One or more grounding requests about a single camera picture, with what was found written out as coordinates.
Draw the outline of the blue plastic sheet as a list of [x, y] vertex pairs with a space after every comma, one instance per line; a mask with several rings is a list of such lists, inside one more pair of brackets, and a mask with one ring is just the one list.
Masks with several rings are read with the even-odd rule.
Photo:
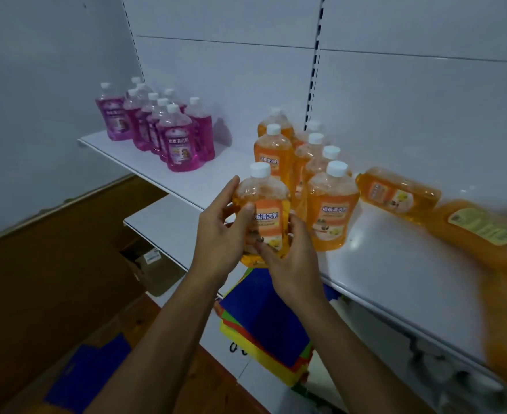
[[43, 402], [71, 414], [83, 414], [131, 352], [123, 333], [100, 348], [79, 346]]

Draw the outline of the person's left hand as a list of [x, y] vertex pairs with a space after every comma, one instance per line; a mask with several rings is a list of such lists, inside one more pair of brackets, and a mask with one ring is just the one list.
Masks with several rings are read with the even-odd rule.
[[236, 217], [232, 197], [239, 183], [239, 176], [233, 176], [199, 216], [190, 270], [216, 288], [225, 284], [243, 254], [244, 246], [231, 239], [231, 225]]

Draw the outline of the person's left forearm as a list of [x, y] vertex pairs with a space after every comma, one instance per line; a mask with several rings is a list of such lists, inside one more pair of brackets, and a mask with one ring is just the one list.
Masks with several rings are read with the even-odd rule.
[[191, 268], [83, 414], [171, 414], [227, 277]]

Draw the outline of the slotted shelf upright strip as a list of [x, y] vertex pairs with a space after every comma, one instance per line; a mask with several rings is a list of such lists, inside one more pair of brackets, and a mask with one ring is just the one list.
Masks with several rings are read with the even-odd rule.
[[126, 5], [125, 5], [125, 0], [121, 0], [121, 5], [123, 6], [123, 10], [124, 10], [124, 13], [125, 13], [125, 19], [126, 19], [126, 22], [127, 22], [127, 26], [129, 28], [129, 33], [130, 33], [130, 36], [131, 36], [131, 41], [133, 42], [133, 48], [134, 48], [134, 51], [135, 51], [135, 56], [137, 58], [137, 62], [138, 62], [138, 65], [139, 65], [140, 77], [142, 78], [142, 80], [144, 80], [144, 70], [143, 70], [142, 64], [140, 62], [139, 53], [138, 53], [136, 42], [135, 42], [135, 37], [133, 35], [133, 29], [132, 29], [131, 22], [130, 22], [130, 19], [129, 19], [129, 16], [128, 16], [128, 13], [127, 13], [127, 9], [126, 9]]
[[320, 41], [320, 35], [321, 35], [321, 28], [322, 28], [322, 18], [324, 16], [324, 8], [325, 8], [325, 0], [319, 0], [319, 12], [317, 16], [317, 28], [316, 28], [316, 37], [315, 37], [315, 45], [314, 45], [314, 51], [313, 51], [313, 61], [312, 61], [312, 67], [311, 67], [311, 76], [310, 76], [310, 85], [309, 85], [309, 92], [307, 97], [307, 105], [306, 105], [306, 112], [305, 112], [305, 119], [304, 119], [304, 126], [303, 129], [307, 129], [307, 123], [311, 120], [312, 116], [312, 109], [314, 104], [314, 97], [315, 97], [315, 89], [316, 89], [316, 83], [317, 83], [317, 75], [319, 71], [319, 61], [320, 61], [320, 49], [319, 49], [319, 41]]

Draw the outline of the person's right forearm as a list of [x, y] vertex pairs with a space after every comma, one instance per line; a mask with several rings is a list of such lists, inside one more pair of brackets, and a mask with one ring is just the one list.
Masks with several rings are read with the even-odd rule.
[[288, 300], [349, 414], [435, 414], [321, 296]]

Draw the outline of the orange floor cleaner bottle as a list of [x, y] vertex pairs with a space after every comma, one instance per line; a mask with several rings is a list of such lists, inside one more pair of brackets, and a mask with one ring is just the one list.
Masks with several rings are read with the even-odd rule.
[[248, 268], [266, 268], [255, 244], [269, 245], [278, 257], [284, 257], [290, 247], [289, 213], [291, 195], [287, 186], [271, 175], [266, 162], [250, 165], [250, 176], [236, 188], [232, 203], [239, 208], [253, 204], [255, 211], [244, 237], [241, 263]]

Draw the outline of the cluster of orange bottles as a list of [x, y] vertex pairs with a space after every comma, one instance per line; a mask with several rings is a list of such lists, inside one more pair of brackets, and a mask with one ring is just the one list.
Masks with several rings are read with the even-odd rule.
[[291, 179], [296, 167], [277, 167], [280, 179], [291, 181], [291, 208], [305, 221], [315, 249], [339, 250], [357, 205], [362, 202], [423, 228], [443, 243], [461, 251], [481, 266], [484, 309], [484, 358], [488, 369], [507, 383], [507, 214], [495, 210], [491, 197], [476, 199], [460, 187], [462, 173], [454, 172], [454, 152], [462, 147], [447, 141], [439, 149], [439, 136], [429, 136], [417, 157], [423, 134], [408, 141], [384, 141], [384, 136], [338, 135], [330, 141], [341, 147], [338, 159], [353, 169], [326, 166], [303, 179]]

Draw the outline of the brown cardboard box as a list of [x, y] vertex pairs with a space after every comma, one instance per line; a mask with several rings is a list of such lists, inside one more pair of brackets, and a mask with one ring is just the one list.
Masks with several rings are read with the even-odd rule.
[[119, 255], [147, 292], [159, 297], [185, 275], [185, 270], [142, 238], [128, 244]]

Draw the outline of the cluster of pink bottles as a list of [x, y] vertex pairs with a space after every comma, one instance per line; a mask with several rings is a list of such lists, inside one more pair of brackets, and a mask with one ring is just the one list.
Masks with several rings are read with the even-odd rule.
[[140, 151], [152, 152], [173, 172], [189, 172], [215, 158], [211, 115], [200, 98], [188, 104], [175, 99], [174, 89], [163, 95], [153, 91], [139, 77], [135, 87], [120, 95], [110, 82], [100, 83], [98, 110], [111, 141], [131, 140]]

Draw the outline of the stack of coloured plastic sheets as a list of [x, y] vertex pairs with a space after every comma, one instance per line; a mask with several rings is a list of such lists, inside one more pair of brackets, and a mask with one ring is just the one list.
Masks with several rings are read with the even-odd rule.
[[273, 288], [266, 268], [249, 268], [214, 305], [220, 331], [265, 369], [293, 387], [307, 376], [313, 344]]

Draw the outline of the person's right hand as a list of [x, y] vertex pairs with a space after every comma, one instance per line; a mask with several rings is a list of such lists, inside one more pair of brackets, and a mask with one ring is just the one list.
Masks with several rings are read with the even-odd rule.
[[291, 245], [282, 273], [271, 276], [273, 287], [284, 303], [298, 316], [326, 302], [317, 252], [307, 226], [297, 215], [289, 218]]

